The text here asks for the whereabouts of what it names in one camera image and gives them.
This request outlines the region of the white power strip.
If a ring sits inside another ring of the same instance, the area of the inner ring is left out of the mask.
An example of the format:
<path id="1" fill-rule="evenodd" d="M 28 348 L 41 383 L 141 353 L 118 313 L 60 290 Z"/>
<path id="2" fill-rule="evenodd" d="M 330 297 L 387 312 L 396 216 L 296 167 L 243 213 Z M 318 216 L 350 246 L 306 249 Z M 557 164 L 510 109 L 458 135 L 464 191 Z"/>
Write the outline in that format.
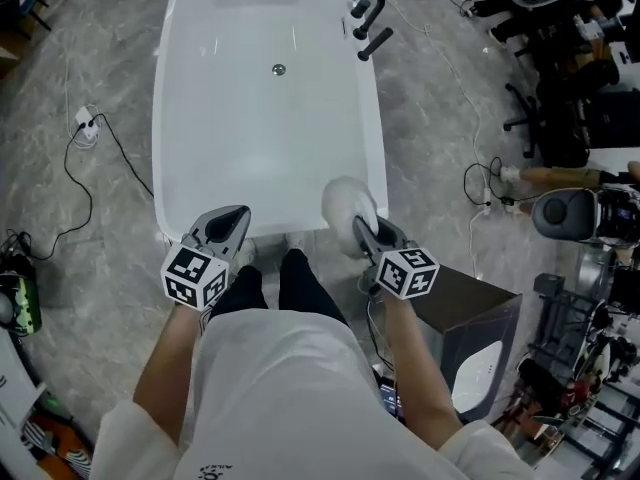
<path id="1" fill-rule="evenodd" d="M 93 140 L 99 135 L 99 118 L 95 117 L 87 106 L 79 108 L 75 115 L 75 120 L 80 127 L 80 131 L 88 140 Z"/>

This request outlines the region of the green patterned bag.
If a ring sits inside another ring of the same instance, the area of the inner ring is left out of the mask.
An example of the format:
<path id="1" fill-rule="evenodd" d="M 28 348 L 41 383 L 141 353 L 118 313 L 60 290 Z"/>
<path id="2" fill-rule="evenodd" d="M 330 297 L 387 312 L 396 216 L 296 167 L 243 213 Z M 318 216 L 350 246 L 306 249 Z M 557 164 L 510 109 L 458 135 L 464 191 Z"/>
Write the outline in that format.
<path id="1" fill-rule="evenodd" d="M 35 269 L 24 256 L 12 256 L 0 266 L 0 326 L 22 337 L 42 326 Z"/>

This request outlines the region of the person's left forearm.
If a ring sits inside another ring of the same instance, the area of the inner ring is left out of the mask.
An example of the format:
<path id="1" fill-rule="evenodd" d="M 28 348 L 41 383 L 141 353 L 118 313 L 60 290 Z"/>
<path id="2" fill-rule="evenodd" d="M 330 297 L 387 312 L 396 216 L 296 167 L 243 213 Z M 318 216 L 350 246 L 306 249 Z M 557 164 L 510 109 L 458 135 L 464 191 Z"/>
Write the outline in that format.
<path id="1" fill-rule="evenodd" d="M 133 402 L 176 444 L 179 444 L 190 389 L 200 313 L 175 305 L 147 361 Z"/>

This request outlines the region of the black equipment box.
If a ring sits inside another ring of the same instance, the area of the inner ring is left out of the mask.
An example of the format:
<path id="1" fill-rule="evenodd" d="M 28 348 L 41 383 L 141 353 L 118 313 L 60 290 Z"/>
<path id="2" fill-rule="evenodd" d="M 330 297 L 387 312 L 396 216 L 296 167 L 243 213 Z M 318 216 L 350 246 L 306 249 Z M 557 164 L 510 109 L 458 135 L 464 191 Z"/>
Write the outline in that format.
<path id="1" fill-rule="evenodd" d="M 534 280 L 533 290 L 547 297 L 556 297 L 564 290 L 564 283 L 563 276 L 541 273 Z"/>

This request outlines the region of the person's left shoe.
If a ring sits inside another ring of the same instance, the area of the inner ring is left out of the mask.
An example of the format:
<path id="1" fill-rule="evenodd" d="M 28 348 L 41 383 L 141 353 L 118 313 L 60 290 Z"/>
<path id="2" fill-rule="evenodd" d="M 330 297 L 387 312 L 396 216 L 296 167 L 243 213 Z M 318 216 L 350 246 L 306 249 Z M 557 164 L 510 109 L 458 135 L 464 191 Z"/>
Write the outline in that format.
<path id="1" fill-rule="evenodd" d="M 251 265 L 256 258 L 256 245 L 253 239 L 245 239 L 234 257 L 234 268 L 240 270 Z"/>

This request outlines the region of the orange zebra striped bag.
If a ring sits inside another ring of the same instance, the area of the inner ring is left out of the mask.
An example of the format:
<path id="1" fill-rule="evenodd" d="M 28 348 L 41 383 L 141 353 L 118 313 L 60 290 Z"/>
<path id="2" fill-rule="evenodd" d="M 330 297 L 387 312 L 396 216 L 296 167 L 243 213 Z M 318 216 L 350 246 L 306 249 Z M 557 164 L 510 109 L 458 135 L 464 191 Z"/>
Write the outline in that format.
<path id="1" fill-rule="evenodd" d="M 93 452 L 71 425 L 32 414 L 22 427 L 21 439 L 52 480 L 89 480 Z"/>

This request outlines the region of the person's left leg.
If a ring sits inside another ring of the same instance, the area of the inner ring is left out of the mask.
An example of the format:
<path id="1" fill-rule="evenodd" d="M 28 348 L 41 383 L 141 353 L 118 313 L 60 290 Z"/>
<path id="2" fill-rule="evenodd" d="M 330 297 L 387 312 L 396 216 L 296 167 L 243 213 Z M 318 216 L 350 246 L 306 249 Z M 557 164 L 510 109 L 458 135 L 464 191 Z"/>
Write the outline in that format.
<path id="1" fill-rule="evenodd" d="M 262 280 L 262 273 L 254 266 L 242 267 L 229 288 L 214 305 L 209 320 L 248 309 L 267 309 Z"/>

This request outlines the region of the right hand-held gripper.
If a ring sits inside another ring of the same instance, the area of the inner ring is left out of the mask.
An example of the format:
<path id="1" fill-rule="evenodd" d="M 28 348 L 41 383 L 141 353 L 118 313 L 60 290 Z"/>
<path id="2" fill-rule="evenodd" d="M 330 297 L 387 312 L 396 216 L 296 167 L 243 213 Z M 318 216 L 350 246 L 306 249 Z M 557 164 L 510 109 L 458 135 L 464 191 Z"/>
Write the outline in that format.
<path id="1" fill-rule="evenodd" d="M 409 239 L 399 227 L 382 217 L 377 222 L 374 230 L 364 217 L 353 219 L 356 241 L 371 265 L 365 271 L 368 282 L 402 300 L 427 295 L 440 264 L 427 249 L 406 248 Z"/>

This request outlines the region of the person's right forearm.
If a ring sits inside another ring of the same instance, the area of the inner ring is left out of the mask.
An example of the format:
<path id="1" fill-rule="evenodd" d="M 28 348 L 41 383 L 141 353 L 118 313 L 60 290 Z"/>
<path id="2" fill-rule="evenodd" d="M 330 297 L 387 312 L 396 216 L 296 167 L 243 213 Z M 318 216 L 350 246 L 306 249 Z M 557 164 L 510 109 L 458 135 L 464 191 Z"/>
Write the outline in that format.
<path id="1" fill-rule="evenodd" d="M 462 428 L 451 393 L 427 347 L 413 307 L 388 293 L 382 295 L 382 301 L 406 426 L 438 450 Z"/>

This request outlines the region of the white side table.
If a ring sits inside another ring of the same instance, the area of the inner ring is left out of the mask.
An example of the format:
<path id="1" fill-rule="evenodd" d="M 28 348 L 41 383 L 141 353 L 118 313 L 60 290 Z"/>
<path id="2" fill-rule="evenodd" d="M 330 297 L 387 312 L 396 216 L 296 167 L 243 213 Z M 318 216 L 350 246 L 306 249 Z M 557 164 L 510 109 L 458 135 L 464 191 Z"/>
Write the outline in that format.
<path id="1" fill-rule="evenodd" d="M 22 428 L 44 392 L 28 375 L 11 339 L 0 327 L 0 464 L 14 480 L 50 480 L 21 440 Z"/>

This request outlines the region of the white fluffy wash mitt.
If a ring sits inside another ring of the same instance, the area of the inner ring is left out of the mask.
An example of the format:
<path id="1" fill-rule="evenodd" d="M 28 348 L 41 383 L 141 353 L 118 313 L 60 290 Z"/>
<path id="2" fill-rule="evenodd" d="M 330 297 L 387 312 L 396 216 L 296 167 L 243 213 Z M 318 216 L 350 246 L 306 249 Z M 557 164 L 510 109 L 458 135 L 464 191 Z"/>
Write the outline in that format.
<path id="1" fill-rule="evenodd" d="M 364 256 L 354 231 L 354 219 L 361 217 L 375 235 L 379 232 L 376 202 L 368 186 L 357 178 L 341 176 L 331 180 L 322 192 L 321 214 L 342 253 L 353 259 Z"/>

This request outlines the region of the large brown cardboard carton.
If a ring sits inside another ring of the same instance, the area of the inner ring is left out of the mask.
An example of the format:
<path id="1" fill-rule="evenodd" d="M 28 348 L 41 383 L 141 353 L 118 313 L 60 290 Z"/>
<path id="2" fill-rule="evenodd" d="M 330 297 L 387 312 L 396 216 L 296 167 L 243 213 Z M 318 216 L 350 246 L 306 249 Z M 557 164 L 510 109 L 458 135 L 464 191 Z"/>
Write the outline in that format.
<path id="1" fill-rule="evenodd" d="M 0 80 L 6 77 L 20 62 L 20 41 L 10 30 L 0 30 Z"/>

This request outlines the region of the dark printed cardboard box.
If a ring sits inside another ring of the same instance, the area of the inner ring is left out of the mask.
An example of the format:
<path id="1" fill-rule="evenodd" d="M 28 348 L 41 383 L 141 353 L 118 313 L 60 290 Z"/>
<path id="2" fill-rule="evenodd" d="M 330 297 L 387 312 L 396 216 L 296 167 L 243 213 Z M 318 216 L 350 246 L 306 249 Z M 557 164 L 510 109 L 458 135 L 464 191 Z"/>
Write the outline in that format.
<path id="1" fill-rule="evenodd" d="M 419 327 L 451 391 L 459 418 L 488 416 L 502 382 L 522 296 L 448 267 L 412 300 Z"/>

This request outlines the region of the black office chair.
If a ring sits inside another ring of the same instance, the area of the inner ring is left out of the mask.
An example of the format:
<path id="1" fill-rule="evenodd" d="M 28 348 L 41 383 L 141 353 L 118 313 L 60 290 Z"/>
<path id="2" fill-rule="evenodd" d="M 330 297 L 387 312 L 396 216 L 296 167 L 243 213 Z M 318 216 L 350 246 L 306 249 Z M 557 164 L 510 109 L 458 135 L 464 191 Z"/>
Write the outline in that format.
<path id="1" fill-rule="evenodd" d="M 524 96 L 507 83 L 506 91 L 515 96 L 524 115 L 504 122 L 503 130 L 509 132 L 518 126 L 528 129 L 528 143 L 523 151 L 527 160 L 539 156 L 545 167 L 584 167 L 590 156 L 584 107 L 600 89 L 618 82 L 616 64 L 601 59 L 566 78 L 542 78 L 533 96 Z"/>

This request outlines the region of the person's right leg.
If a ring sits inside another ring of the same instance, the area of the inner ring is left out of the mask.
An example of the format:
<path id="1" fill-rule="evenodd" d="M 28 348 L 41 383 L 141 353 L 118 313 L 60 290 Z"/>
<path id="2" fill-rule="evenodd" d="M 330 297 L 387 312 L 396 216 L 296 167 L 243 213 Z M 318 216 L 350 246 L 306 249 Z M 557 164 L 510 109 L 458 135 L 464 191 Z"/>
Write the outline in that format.
<path id="1" fill-rule="evenodd" d="M 314 313 L 348 325 L 329 293 L 319 283 L 301 249 L 284 255 L 280 268 L 279 309 Z"/>

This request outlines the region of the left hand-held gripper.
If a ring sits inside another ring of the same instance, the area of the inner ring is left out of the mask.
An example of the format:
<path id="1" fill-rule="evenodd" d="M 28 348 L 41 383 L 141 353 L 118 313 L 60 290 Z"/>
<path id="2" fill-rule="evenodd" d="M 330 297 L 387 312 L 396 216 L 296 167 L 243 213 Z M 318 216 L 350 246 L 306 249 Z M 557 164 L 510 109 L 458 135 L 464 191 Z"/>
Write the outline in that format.
<path id="1" fill-rule="evenodd" d="M 161 268 L 165 295 L 204 312 L 226 291 L 231 262 L 251 222 L 246 205 L 224 206 L 201 215 L 174 243 Z"/>

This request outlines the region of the black screen device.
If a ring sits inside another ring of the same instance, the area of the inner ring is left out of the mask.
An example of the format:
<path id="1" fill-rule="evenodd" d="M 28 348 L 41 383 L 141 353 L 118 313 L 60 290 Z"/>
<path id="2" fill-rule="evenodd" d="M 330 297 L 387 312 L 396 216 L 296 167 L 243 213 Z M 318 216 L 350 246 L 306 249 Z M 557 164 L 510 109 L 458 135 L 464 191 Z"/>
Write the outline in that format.
<path id="1" fill-rule="evenodd" d="M 387 412 L 400 423 L 404 424 L 405 418 L 395 381 L 387 377 L 381 377 L 379 380 L 379 391 Z"/>

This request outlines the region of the white bathtub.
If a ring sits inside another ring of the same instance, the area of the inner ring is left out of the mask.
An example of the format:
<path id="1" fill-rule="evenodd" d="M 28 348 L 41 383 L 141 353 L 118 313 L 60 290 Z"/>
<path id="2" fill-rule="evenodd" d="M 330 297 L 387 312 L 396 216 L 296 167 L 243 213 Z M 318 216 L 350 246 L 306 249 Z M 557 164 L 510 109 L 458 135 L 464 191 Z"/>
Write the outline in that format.
<path id="1" fill-rule="evenodd" d="M 373 55 L 359 0 L 169 0 L 152 111 L 155 215 L 179 239 L 202 214 L 251 210 L 249 235 L 322 229 L 333 179 L 363 181 L 389 213 Z M 272 67 L 286 73 L 275 76 Z"/>

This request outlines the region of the person's leg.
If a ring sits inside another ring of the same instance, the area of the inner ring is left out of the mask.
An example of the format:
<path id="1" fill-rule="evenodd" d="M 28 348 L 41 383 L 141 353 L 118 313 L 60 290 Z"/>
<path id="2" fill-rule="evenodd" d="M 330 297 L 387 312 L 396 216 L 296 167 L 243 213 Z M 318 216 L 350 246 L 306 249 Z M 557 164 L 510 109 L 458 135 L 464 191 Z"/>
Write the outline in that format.
<path id="1" fill-rule="evenodd" d="M 267 309 L 262 280 L 262 273 L 254 266 L 242 267 L 229 288 L 214 305 L 209 320 L 248 309 Z"/>
<path id="2" fill-rule="evenodd" d="M 319 283 L 301 249 L 284 255 L 280 268 L 279 309 L 314 313 L 348 325 L 329 293 Z"/>

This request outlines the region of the person's white shirt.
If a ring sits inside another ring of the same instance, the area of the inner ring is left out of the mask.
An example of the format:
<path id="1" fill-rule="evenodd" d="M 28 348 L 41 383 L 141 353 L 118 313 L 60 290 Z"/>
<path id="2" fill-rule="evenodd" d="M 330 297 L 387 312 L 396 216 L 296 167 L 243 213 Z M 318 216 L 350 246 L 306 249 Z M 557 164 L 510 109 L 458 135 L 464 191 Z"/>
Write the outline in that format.
<path id="1" fill-rule="evenodd" d="M 354 334 L 319 314 L 215 317 L 200 343 L 195 427 L 180 451 L 137 404 L 101 422 L 90 480 L 534 480 L 476 421 L 434 449 L 389 414 Z"/>

